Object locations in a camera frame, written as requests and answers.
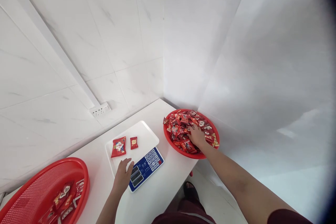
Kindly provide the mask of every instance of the foot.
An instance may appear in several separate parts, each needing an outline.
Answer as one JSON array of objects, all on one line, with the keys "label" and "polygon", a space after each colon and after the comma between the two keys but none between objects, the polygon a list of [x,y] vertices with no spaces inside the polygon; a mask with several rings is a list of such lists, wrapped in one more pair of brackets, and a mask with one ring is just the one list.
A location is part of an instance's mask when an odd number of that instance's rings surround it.
[{"label": "foot", "polygon": [[186,181],[183,185],[183,191],[184,191],[184,196],[186,198],[189,198],[189,199],[196,199],[198,201],[200,201],[199,197],[198,197],[198,193],[196,191],[196,188],[194,187],[194,185],[189,182],[189,181]]}]

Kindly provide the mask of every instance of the power socket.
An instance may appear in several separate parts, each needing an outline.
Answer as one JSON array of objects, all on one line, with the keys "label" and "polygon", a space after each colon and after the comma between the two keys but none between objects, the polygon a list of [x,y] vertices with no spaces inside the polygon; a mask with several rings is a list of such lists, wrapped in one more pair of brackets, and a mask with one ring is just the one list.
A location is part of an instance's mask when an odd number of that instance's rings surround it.
[{"label": "power socket", "polygon": [[103,103],[100,106],[90,108],[89,111],[94,117],[100,117],[111,111],[111,108],[107,103]]}]

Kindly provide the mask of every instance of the person's left hand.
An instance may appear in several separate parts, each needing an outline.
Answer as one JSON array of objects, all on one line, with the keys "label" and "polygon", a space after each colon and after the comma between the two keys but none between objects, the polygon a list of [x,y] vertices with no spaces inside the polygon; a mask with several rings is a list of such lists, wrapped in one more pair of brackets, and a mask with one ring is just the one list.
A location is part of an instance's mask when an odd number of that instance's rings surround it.
[{"label": "person's left hand", "polygon": [[126,171],[126,166],[130,161],[131,158],[120,161],[117,173],[114,178],[112,192],[119,195],[120,197],[123,195],[127,189],[128,184],[130,183],[131,173],[134,166],[134,162],[132,161],[128,167],[128,170]]}]

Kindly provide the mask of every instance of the blue scale panel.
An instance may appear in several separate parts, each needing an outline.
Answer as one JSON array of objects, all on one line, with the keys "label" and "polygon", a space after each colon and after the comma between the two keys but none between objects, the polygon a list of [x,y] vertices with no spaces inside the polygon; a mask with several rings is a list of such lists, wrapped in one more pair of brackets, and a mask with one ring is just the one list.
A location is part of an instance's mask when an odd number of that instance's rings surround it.
[{"label": "blue scale panel", "polygon": [[129,187],[137,190],[165,161],[156,147],[134,164]]}]

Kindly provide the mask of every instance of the red mesh basket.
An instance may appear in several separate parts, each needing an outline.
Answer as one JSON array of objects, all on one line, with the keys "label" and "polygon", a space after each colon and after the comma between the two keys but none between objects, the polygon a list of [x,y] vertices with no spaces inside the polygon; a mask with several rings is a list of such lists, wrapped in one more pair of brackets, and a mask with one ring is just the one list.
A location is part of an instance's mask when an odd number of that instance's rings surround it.
[{"label": "red mesh basket", "polygon": [[82,196],[75,211],[62,224],[74,224],[81,215],[90,191],[90,180],[86,164],[76,157],[68,157],[52,163],[32,177],[8,201],[0,211],[0,224],[36,224],[53,205],[57,192],[66,182],[84,179]]}]

